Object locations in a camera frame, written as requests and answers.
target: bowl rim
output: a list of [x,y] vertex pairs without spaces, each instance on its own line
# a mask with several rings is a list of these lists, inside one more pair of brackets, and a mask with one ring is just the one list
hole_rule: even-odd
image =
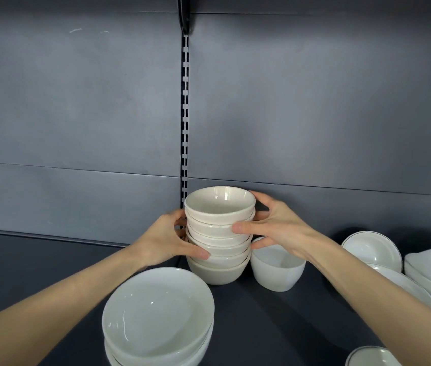
[[401,273],[401,272],[397,272],[397,271],[394,271],[394,270],[392,270],[391,268],[389,268],[389,267],[386,267],[386,266],[384,266],[384,265],[382,265],[382,264],[374,264],[374,263],[366,263],[366,265],[367,266],[369,266],[369,267],[371,267],[371,268],[373,268],[372,266],[378,266],[379,268],[385,268],[385,269],[387,269],[387,270],[389,270],[389,271],[392,271],[392,272],[395,272],[395,274],[398,274],[398,275],[401,275],[401,276],[404,276],[406,279],[408,279],[408,280],[410,280],[412,283],[414,283],[414,285],[417,285],[417,287],[419,287],[419,289],[421,289],[421,290],[423,290],[426,294],[427,294],[427,296],[429,297],[429,299],[431,300],[431,293],[429,293],[425,288],[423,288],[418,282],[416,282],[414,279],[412,279],[411,277],[408,277],[407,275],[404,275],[403,273]]
[[369,232],[369,233],[373,233],[373,234],[377,234],[377,235],[380,235],[380,236],[382,236],[383,238],[385,238],[391,245],[392,245],[392,247],[393,247],[393,249],[395,250],[395,253],[396,253],[396,255],[398,256],[398,258],[400,259],[400,264],[401,264],[401,269],[400,269],[400,271],[396,271],[396,270],[394,270],[393,268],[390,268],[390,267],[387,267],[387,268],[389,268],[390,270],[394,270],[395,272],[402,272],[402,269],[403,269],[403,259],[402,259],[402,254],[400,253],[400,251],[399,251],[399,249],[397,248],[397,246],[395,245],[395,243],[389,238],[389,237],[387,237],[387,236],[385,236],[385,235],[383,235],[383,234],[381,234],[381,233],[379,233],[379,232],[376,232],[376,231],[371,231],[371,230],[363,230],[363,231],[358,231],[358,232],[355,232],[355,233],[353,233],[353,234],[351,234],[350,236],[348,236],[346,239],[344,239],[344,241],[341,243],[341,246],[344,248],[344,249],[346,249],[345,247],[344,247],[344,245],[346,244],[346,242],[349,240],[349,239],[351,239],[354,235],[357,235],[357,234],[361,234],[361,233],[364,233],[364,232]]
[[[262,236],[260,238],[256,238],[253,242],[261,240],[263,238],[266,238],[266,236]],[[280,244],[273,244],[271,246],[281,246],[281,245]],[[276,266],[272,266],[271,264],[268,264],[266,262],[263,262],[260,258],[258,258],[258,256],[256,254],[251,254],[251,259],[255,259],[258,262],[261,262],[262,264],[264,264],[265,266],[271,267],[271,268],[276,269],[276,270],[282,270],[282,271],[295,270],[295,269],[301,268],[302,266],[305,266],[305,264],[307,263],[307,261],[305,259],[303,259],[303,258],[300,258],[300,257],[297,257],[297,258],[303,260],[303,263],[299,264],[298,266],[295,266],[295,267],[276,267]]]
[[[237,190],[242,190],[244,192],[249,193],[252,196],[252,205],[248,206],[248,207],[244,207],[243,209],[239,209],[237,211],[234,212],[229,212],[229,213],[207,213],[207,212],[201,212],[195,208],[190,207],[189,205],[187,205],[187,201],[190,201],[190,196],[194,195],[197,191],[201,191],[201,190],[207,190],[207,189],[214,189],[214,188],[219,188],[219,187],[224,187],[224,188],[230,188],[230,189],[237,189]],[[185,202],[183,204],[185,206],[185,208],[191,209],[201,215],[205,215],[205,216],[219,216],[219,217],[229,217],[232,215],[235,215],[236,213],[240,213],[245,211],[246,209],[251,209],[254,208],[256,205],[256,197],[253,195],[253,193],[251,191],[248,191],[246,189],[243,189],[241,187],[237,187],[237,186],[224,186],[224,185],[218,185],[218,186],[208,186],[208,187],[203,187],[201,189],[197,189],[195,191],[192,191],[190,194],[187,195],[187,197],[185,198]]]
[[248,264],[251,256],[252,256],[252,254],[251,254],[251,249],[250,249],[248,257],[246,257],[246,259],[244,260],[244,262],[242,264],[238,264],[237,266],[229,267],[229,268],[211,268],[211,267],[206,267],[206,266],[203,266],[203,265],[195,262],[190,256],[185,256],[185,257],[187,257],[187,260],[190,260],[190,263],[194,264],[195,266],[197,266],[197,267],[199,267],[199,268],[201,268],[203,270],[212,271],[212,272],[230,272],[230,271],[236,271],[237,269],[239,269],[239,268],[241,268],[243,266],[246,266]]
[[[156,356],[134,356],[132,354],[128,354],[125,351],[119,349],[119,347],[115,345],[115,343],[112,341],[112,339],[110,339],[110,337],[108,336],[108,334],[106,334],[105,326],[104,326],[104,316],[105,316],[105,311],[106,311],[106,308],[107,308],[107,304],[109,303],[109,301],[111,300],[111,298],[113,297],[113,295],[115,294],[115,292],[122,285],[124,285],[125,283],[127,283],[128,281],[131,281],[131,280],[135,279],[136,277],[138,277],[139,275],[142,275],[142,274],[151,273],[151,272],[155,272],[155,271],[162,271],[162,270],[163,271],[172,271],[172,272],[173,271],[177,271],[177,272],[187,271],[187,272],[190,272],[190,274],[196,276],[196,280],[199,280],[200,282],[202,282],[204,284],[204,286],[207,287],[206,289],[208,290],[208,292],[210,293],[210,296],[212,298],[212,306],[211,306],[212,307],[212,310],[211,310],[212,315],[210,316],[212,320],[209,321],[209,325],[205,327],[205,329],[201,332],[200,335],[198,335],[189,344],[185,345],[183,348],[181,348],[181,349],[179,349],[179,350],[177,350],[175,352],[164,353],[164,354],[160,354],[160,355],[156,355]],[[151,362],[151,363],[152,362],[163,362],[164,360],[166,360],[168,362],[171,357],[173,357],[174,355],[177,355],[178,353],[183,353],[183,352],[188,351],[194,344],[196,344],[197,342],[200,342],[200,340],[205,335],[207,335],[207,332],[208,332],[208,330],[210,329],[210,327],[211,327],[211,325],[213,323],[214,314],[215,314],[215,302],[214,302],[214,298],[213,298],[213,295],[212,295],[212,291],[209,288],[209,286],[207,285],[207,283],[205,281],[203,281],[199,276],[195,275],[191,271],[184,270],[184,269],[179,268],[179,267],[157,267],[157,268],[149,269],[149,270],[144,271],[144,272],[140,272],[137,275],[134,275],[133,277],[127,279],[124,283],[122,283],[120,286],[118,286],[115,289],[115,291],[109,296],[109,299],[105,303],[104,309],[102,311],[102,320],[101,320],[102,333],[104,335],[105,340],[107,341],[107,343],[109,344],[109,346],[115,351],[116,354],[120,353],[120,354],[122,354],[123,357],[126,357],[126,358],[131,359],[131,360],[137,360],[138,362],[142,362],[143,364],[148,364],[149,362]]]

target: gray metal back panel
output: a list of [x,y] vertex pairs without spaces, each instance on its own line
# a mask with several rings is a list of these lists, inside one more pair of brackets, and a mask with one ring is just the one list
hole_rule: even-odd
[[174,13],[0,14],[0,163],[179,177],[180,34]]
[[188,167],[431,194],[431,19],[197,15]]
[[179,205],[176,177],[0,164],[0,230],[130,244]]

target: hand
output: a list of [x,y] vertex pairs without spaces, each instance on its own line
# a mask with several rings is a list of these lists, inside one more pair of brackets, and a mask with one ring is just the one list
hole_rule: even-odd
[[209,253],[199,246],[182,240],[185,229],[176,230],[175,226],[185,226],[185,211],[178,209],[164,214],[131,246],[127,247],[143,266],[160,264],[175,256],[190,256],[206,260]]
[[329,240],[306,224],[284,202],[256,191],[251,193],[270,210],[257,212],[253,221],[236,222],[233,224],[233,232],[266,236],[252,243],[253,249],[279,244],[290,254],[309,260],[307,250],[309,244],[316,239]]

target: finger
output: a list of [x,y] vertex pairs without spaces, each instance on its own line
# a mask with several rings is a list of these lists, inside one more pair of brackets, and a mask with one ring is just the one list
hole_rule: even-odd
[[196,246],[195,244],[190,244],[189,242],[184,241],[180,241],[177,249],[177,255],[199,258],[201,260],[206,260],[210,257],[209,252],[202,249],[200,246]]
[[253,221],[266,220],[270,215],[270,211],[257,211]]
[[271,196],[259,193],[258,191],[251,191],[250,193],[253,194],[257,201],[261,202],[263,205],[266,205],[268,208],[272,209],[278,200],[273,199]]
[[260,249],[260,248],[264,248],[265,246],[272,246],[275,244],[276,244],[276,241],[267,236],[266,238],[252,242],[251,249]]
[[239,221],[233,224],[232,230],[235,234],[247,235],[269,235],[271,225],[263,221]]

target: stacked bowl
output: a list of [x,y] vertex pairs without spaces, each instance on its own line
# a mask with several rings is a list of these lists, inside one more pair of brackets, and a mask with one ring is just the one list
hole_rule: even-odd
[[185,199],[187,240],[209,252],[207,260],[187,257],[190,270],[212,285],[236,280],[251,257],[252,235],[235,234],[232,224],[252,221],[256,199],[247,190],[214,186],[194,191]]
[[142,272],[123,283],[102,315],[111,366],[197,366],[212,336],[212,292],[192,272]]

